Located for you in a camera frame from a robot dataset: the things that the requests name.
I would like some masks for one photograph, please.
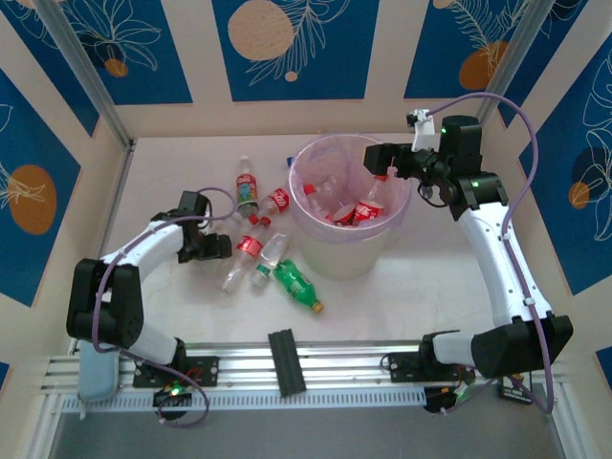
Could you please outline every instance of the green bottle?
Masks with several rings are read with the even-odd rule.
[[[273,274],[298,303],[305,304],[315,314],[323,310],[323,303],[317,299],[315,286],[299,271],[293,261],[285,260],[278,263]]]

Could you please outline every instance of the white table surface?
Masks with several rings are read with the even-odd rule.
[[[407,134],[374,136],[410,142]],[[108,250],[133,238],[156,213],[175,208],[183,190],[233,189],[241,155],[251,156],[265,196],[285,183],[285,159],[315,137],[140,139]],[[205,194],[215,214],[228,210],[222,195]],[[142,285],[146,319],[186,342],[262,342],[286,328],[300,341],[419,339],[433,331],[491,329],[489,296],[468,239],[447,209],[413,198],[383,257],[357,279],[320,277],[294,241],[289,256],[326,306],[319,316],[294,303],[273,279],[262,295],[253,293],[247,279],[236,294],[226,295],[214,283],[216,262],[179,265],[173,256]],[[290,229],[293,219],[287,212],[273,224]]]

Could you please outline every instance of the plastic bin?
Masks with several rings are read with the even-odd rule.
[[[320,137],[294,158],[289,171],[290,207],[304,258],[317,273],[337,280],[358,277],[375,265],[391,231],[404,220],[411,183],[389,177],[385,216],[362,222],[357,228],[335,227],[309,213],[303,190],[306,183],[321,183],[333,171],[338,181],[338,198],[356,203],[373,184],[372,174],[363,166],[365,147],[380,143],[355,134]]]

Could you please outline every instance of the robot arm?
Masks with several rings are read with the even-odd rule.
[[[413,143],[383,143],[366,149],[363,164],[374,175],[384,175],[391,165],[396,176],[419,181],[426,201],[431,187],[449,207],[476,254],[492,303],[495,328],[479,335],[443,332],[425,335],[420,346],[420,364],[428,375],[446,370],[445,365],[464,364],[486,378],[543,368],[536,328],[528,305],[535,303],[549,346],[551,361],[573,334],[567,316],[555,317],[537,288],[516,240],[512,222],[502,234],[509,210],[508,197],[495,174],[481,170],[481,126],[478,119],[451,116],[443,119],[439,152],[434,151],[433,118],[426,110],[407,116],[414,127]],[[530,287],[529,299],[506,250],[508,241]]]
[[[145,232],[151,232],[177,217],[209,215],[208,199],[197,192],[185,191],[179,206],[153,217]],[[208,234],[206,229],[198,227],[197,221],[185,221],[153,232],[113,270],[102,298],[98,336],[100,342],[183,371],[185,345],[180,339],[146,322],[141,284],[173,253],[178,254],[179,263],[194,259],[227,258],[231,256],[231,242],[226,235]],[[135,239],[100,260],[84,259],[76,265],[66,322],[71,337],[92,339],[94,305],[102,274],[112,260]]]

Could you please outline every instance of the red bottle cap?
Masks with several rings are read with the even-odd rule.
[[[317,191],[317,189],[313,184],[306,184],[304,186],[304,193],[306,193],[306,196],[308,196],[309,194],[313,194],[315,191]]]

